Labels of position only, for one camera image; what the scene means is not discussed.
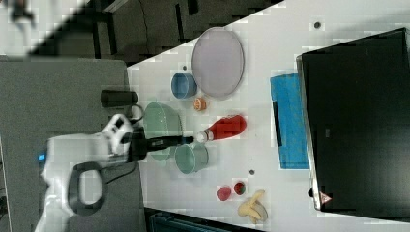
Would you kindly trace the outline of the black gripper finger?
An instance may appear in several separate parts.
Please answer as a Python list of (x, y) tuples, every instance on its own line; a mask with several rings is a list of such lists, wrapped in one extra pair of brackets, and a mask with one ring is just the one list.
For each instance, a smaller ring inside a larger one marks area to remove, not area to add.
[(194, 137), (193, 137), (193, 136), (182, 137), (182, 143), (192, 143), (193, 141), (194, 141)]

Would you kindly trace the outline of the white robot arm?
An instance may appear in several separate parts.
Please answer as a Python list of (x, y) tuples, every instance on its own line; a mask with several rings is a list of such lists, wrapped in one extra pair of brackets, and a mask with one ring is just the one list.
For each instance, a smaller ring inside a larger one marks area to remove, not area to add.
[[(149, 152), (191, 144), (192, 136), (169, 135), (147, 138), (144, 129), (125, 115), (112, 116), (97, 133), (66, 134), (47, 140), (41, 177), (47, 183), (44, 209), (35, 232), (64, 232), (73, 216), (88, 217), (104, 204), (107, 181), (103, 170), (127, 162), (144, 160)], [(92, 192), (100, 197), (91, 203), (81, 196), (81, 177), (97, 174), (98, 187)]]

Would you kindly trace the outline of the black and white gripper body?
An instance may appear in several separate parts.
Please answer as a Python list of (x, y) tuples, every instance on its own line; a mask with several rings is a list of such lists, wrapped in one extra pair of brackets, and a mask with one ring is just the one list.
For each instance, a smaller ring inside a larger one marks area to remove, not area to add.
[(182, 145), (182, 141), (183, 137), (181, 135), (146, 138), (144, 129), (137, 128), (132, 134), (128, 151), (128, 161), (144, 160), (149, 152), (156, 152), (172, 146)]

